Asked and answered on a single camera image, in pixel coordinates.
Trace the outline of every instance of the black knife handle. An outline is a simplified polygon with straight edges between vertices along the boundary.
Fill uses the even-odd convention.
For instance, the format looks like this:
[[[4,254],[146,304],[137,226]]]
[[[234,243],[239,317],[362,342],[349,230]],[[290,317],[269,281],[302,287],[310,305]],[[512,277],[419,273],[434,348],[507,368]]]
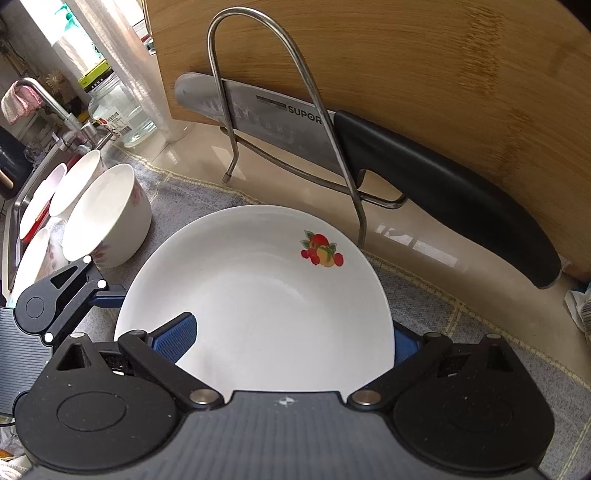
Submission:
[[[560,258],[534,218],[477,173],[403,135],[352,113],[335,113],[353,178],[365,170],[390,182],[429,215],[485,247],[538,288],[552,285]]]

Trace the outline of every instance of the stainless steel wire stand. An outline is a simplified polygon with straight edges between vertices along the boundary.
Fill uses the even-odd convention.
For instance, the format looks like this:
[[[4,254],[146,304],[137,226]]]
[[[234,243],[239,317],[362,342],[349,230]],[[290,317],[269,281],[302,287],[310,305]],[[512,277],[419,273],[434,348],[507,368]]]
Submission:
[[[233,124],[232,124],[232,117],[230,116],[230,108],[228,106],[228,97],[226,96],[226,92],[224,89],[224,85],[222,82],[222,76],[220,74],[219,65],[217,63],[217,55],[216,55],[216,46],[215,46],[215,34],[217,27],[222,22],[224,18],[231,17],[233,15],[241,15],[243,17],[253,18],[267,28],[269,28],[279,39],[282,41],[283,45],[287,48],[288,52],[292,60],[295,63],[298,72],[308,92],[310,97],[312,98],[312,102],[314,103],[316,109],[318,110],[318,114],[320,115],[320,119],[322,120],[322,125],[326,130],[326,134],[329,137],[329,141],[333,150],[335,152],[335,156],[337,161],[339,162],[339,166],[342,172],[342,175],[345,179],[346,186],[340,185],[338,183],[334,183],[325,179],[321,179],[320,177],[316,177],[311,175],[299,168],[292,167],[291,165],[279,160],[277,157],[265,152],[264,150],[258,148],[256,145],[253,145],[248,140],[239,137],[236,135]],[[236,167],[236,163],[238,162],[239,157],[239,150],[238,150],[238,142],[244,145],[246,148],[249,148],[253,152],[259,154],[261,157],[269,160],[273,164],[298,175],[299,177],[313,181],[318,185],[321,185],[326,188],[330,188],[332,190],[336,190],[337,192],[346,193],[351,197],[353,205],[355,207],[355,212],[357,213],[357,218],[359,220],[359,234],[357,237],[357,246],[359,248],[363,248],[365,243],[365,235],[367,231],[367,220],[365,217],[365,211],[363,209],[363,204],[361,203],[362,200],[366,200],[367,202],[374,203],[376,205],[380,205],[385,208],[396,209],[400,208],[404,202],[406,201],[406,196],[402,195],[397,200],[384,200],[374,195],[359,192],[356,187],[355,180],[351,175],[349,167],[346,164],[344,155],[342,153],[342,149],[339,145],[339,141],[335,134],[335,128],[332,124],[330,119],[329,113],[324,107],[324,103],[322,102],[322,98],[320,97],[320,92],[318,91],[318,87],[312,77],[310,70],[308,69],[308,65],[302,56],[300,49],[297,47],[294,40],[291,38],[288,32],[283,29],[275,20],[271,17],[265,15],[258,10],[248,7],[231,7],[226,8],[220,13],[218,13],[215,17],[213,17],[212,22],[209,24],[209,28],[207,30],[207,54],[209,56],[209,63],[212,68],[213,78],[216,82],[217,86],[217,94],[219,95],[220,103],[222,105],[222,111],[224,116],[224,123],[226,128],[222,127],[222,131],[228,135],[230,139],[230,143],[232,144],[232,161],[230,162],[230,166],[228,167],[227,172],[223,176],[222,182],[228,183],[232,178],[232,172]]]

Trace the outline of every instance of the white bowl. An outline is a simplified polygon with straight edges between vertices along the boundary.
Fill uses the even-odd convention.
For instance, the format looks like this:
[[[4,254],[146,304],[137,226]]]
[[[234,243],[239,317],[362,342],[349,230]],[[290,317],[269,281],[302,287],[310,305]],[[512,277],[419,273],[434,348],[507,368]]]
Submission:
[[[69,261],[91,255],[100,267],[112,268],[131,258],[152,221],[150,202],[122,163],[100,175],[74,207],[62,247]]]
[[[105,170],[100,151],[92,150],[84,155],[58,185],[49,205],[49,215],[68,220],[82,194]]]
[[[33,230],[37,229],[41,220],[43,219],[43,214],[46,210],[46,207],[48,207],[51,197],[53,197],[53,194],[66,175],[66,172],[66,164],[60,163],[51,171],[47,178],[39,184],[37,190],[35,190],[33,198],[31,199],[25,212],[22,214],[21,224],[19,226],[18,232],[21,240],[25,240],[26,242],[30,240],[35,234]]]
[[[43,227],[31,240],[18,265],[9,306],[16,305],[20,294],[37,280],[67,264],[68,260],[64,257],[60,244],[51,236],[50,230]]]
[[[310,245],[312,232],[322,238]],[[317,264],[302,242],[316,247]],[[374,269],[336,228],[297,210],[241,206],[180,229],[135,277],[115,338],[182,312],[195,315],[197,341],[178,365],[226,400],[235,390],[346,399],[394,365],[392,318]]]

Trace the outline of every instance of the bamboo cutting board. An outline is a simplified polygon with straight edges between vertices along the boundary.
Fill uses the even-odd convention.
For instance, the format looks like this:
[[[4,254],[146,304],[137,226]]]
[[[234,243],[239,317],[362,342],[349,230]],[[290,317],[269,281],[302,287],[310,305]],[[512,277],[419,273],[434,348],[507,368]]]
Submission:
[[[229,0],[148,0],[174,82],[210,73],[206,33]],[[591,267],[591,34],[556,0],[255,0],[304,54],[330,109],[400,132],[501,186],[559,253]],[[217,31],[222,76],[310,100],[288,53],[248,18]]]

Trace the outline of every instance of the chef knife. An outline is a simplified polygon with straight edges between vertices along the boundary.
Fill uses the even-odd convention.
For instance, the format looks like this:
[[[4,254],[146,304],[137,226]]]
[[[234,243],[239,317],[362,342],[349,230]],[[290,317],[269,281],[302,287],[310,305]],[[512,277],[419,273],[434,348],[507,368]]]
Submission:
[[[245,83],[223,82],[235,129],[342,174],[314,105]],[[174,91],[181,106],[223,123],[211,75],[185,73]],[[373,171],[432,217],[509,262],[536,287],[548,287],[558,278],[561,262],[552,243],[535,219],[499,187],[352,113],[329,114],[358,187],[365,171]]]

